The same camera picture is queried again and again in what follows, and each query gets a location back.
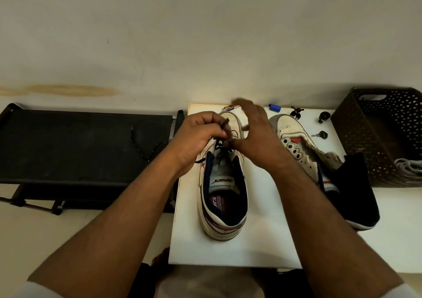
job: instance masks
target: white sleeve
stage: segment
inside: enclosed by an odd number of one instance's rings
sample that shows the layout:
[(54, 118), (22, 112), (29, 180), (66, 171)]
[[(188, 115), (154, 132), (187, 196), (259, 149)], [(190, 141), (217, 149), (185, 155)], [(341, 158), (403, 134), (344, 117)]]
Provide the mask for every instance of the white sleeve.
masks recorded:
[(26, 282), (12, 298), (63, 298), (44, 286), (34, 282)]
[(387, 292), (382, 298), (420, 298), (420, 296), (408, 284), (401, 284)]

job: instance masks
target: blue cap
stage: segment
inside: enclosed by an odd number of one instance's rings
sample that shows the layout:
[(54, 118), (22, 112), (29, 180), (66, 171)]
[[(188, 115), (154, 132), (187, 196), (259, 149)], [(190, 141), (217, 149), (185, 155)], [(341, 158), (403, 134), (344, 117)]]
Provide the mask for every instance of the blue cap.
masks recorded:
[(275, 112), (280, 112), (280, 110), (282, 109), (280, 106), (273, 105), (272, 103), (270, 103), (270, 104), (268, 105), (268, 107), (270, 107), (270, 110), (271, 110), (271, 111), (275, 111)]

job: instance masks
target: hand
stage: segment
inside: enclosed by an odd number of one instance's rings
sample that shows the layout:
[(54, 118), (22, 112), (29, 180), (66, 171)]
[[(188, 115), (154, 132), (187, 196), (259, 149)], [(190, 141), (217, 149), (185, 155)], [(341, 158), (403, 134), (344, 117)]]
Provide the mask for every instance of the hand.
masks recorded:
[(221, 129), (225, 121), (213, 111), (204, 111), (186, 117), (173, 140), (161, 154), (171, 157), (177, 166), (177, 176), (186, 174), (195, 163), (196, 157), (211, 137), (228, 139), (232, 137), (229, 125)]
[(265, 110), (250, 100), (243, 98), (233, 100), (232, 104), (240, 105), (248, 117), (248, 125), (243, 127), (249, 131), (245, 139), (230, 139), (227, 144), (248, 157), (256, 166), (270, 172), (273, 168), (291, 156), (282, 145), (272, 129)]

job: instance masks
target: black shoe rack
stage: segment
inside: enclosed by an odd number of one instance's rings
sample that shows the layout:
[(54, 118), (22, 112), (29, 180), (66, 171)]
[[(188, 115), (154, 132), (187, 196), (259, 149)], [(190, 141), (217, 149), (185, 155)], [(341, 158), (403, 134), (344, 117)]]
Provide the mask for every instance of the black shoe rack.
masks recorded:
[[(184, 120), (175, 116), (28, 110), (0, 114), (0, 183), (19, 184), (0, 201), (61, 214), (105, 209), (165, 148)], [(177, 184), (164, 212), (174, 212)], [(51, 209), (26, 200), (54, 200)]]

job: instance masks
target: white wall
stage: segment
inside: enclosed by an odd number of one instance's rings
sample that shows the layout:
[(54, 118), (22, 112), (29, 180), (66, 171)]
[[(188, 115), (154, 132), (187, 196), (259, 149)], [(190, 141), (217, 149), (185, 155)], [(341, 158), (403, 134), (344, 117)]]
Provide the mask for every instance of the white wall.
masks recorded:
[(421, 14), (420, 0), (0, 0), (0, 103), (336, 107), (352, 83), (422, 90)]

